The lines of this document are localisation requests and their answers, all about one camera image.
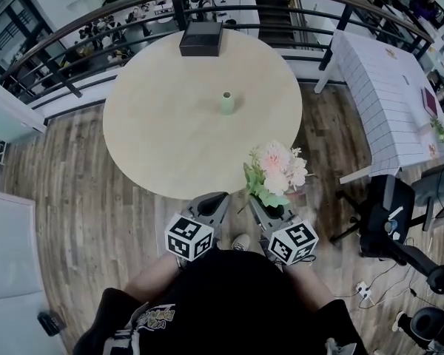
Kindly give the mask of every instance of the shirt sleeve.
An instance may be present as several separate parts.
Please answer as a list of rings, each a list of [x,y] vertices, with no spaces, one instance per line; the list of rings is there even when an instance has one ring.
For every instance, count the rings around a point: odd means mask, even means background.
[[[343,300],[334,300],[314,313],[314,325],[325,343],[333,338],[339,346],[357,343],[354,355],[368,355]]]
[[[129,322],[141,302],[119,289],[107,288],[92,326],[79,339],[73,355],[102,355],[105,341]]]

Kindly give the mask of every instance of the white sneaker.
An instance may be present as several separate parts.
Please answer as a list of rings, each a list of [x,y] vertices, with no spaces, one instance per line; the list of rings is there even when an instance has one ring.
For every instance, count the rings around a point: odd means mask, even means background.
[[[240,234],[232,243],[231,250],[248,251],[250,246],[250,237],[247,234]]]
[[[404,311],[401,311],[400,313],[398,313],[397,317],[395,318],[394,322],[393,322],[393,326],[391,327],[391,329],[393,330],[393,332],[397,332],[399,331],[403,331],[403,329],[398,326],[398,322],[400,321],[400,318],[402,315],[406,314]]]

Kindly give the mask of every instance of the cube with fiducial markers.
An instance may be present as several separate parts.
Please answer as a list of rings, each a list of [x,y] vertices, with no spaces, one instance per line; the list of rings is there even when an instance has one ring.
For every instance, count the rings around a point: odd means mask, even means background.
[[[212,247],[214,228],[175,214],[164,231],[166,249],[190,262]]]
[[[296,223],[272,234],[268,250],[286,265],[310,255],[319,237],[309,221]]]

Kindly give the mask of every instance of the white table leg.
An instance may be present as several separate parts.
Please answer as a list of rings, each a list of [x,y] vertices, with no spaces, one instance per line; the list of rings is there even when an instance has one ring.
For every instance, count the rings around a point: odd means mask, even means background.
[[[335,65],[335,55],[332,55],[331,61],[324,70],[322,76],[320,77],[318,83],[316,84],[316,87],[314,87],[314,92],[321,93],[323,91],[324,87],[327,84],[327,81],[329,80],[329,76],[331,76],[334,65]]]
[[[356,179],[363,178],[364,176],[368,176],[371,172],[371,166],[365,167],[364,169],[359,169],[358,171],[352,172],[349,175],[341,177],[339,179],[340,184],[347,184]]]

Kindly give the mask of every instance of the power strip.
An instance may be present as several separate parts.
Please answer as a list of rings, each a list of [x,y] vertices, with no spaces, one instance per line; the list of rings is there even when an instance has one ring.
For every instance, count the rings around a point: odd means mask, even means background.
[[[371,289],[368,285],[362,280],[360,283],[357,284],[357,287],[355,287],[355,290],[358,292],[358,294],[364,299],[368,299],[371,296]]]

